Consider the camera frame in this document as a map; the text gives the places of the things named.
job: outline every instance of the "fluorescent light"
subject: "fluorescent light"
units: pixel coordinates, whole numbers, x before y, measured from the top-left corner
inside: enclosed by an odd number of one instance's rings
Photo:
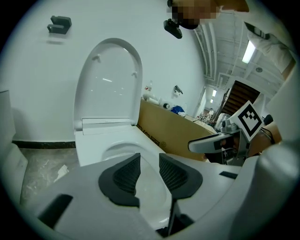
[[[245,51],[245,55],[242,59],[242,62],[244,63],[249,63],[250,62],[250,59],[252,58],[252,55],[254,53],[254,50],[255,50],[255,47],[254,45],[251,43],[251,41],[248,42],[248,46],[247,46],[247,49]]]
[[[106,78],[102,78],[104,81],[112,82],[112,80],[108,80]]]

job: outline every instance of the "blue cloth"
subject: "blue cloth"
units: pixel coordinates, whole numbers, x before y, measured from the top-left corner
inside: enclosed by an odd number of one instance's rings
[[[180,106],[175,106],[171,109],[171,112],[175,113],[175,114],[178,114],[180,112],[184,113],[184,110],[182,109],[182,107]]]

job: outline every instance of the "concrete floor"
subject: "concrete floor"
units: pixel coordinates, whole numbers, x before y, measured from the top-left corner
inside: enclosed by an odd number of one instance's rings
[[[76,149],[20,149],[28,160],[25,172],[21,205],[53,184],[58,170],[66,165],[69,171],[79,167]]]

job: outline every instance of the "toilet lid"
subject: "toilet lid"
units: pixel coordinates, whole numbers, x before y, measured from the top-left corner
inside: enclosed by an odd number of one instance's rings
[[[136,125],[142,92],[142,62],[128,42],[110,38],[89,54],[77,84],[74,127],[83,119]]]

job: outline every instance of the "ceiling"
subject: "ceiling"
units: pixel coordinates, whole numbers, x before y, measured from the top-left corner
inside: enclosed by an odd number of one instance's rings
[[[199,25],[195,34],[202,49],[206,85],[227,90],[242,82],[272,98],[283,83],[275,65],[255,50],[248,64],[242,58],[248,45],[248,30],[234,12],[221,13],[212,23]]]

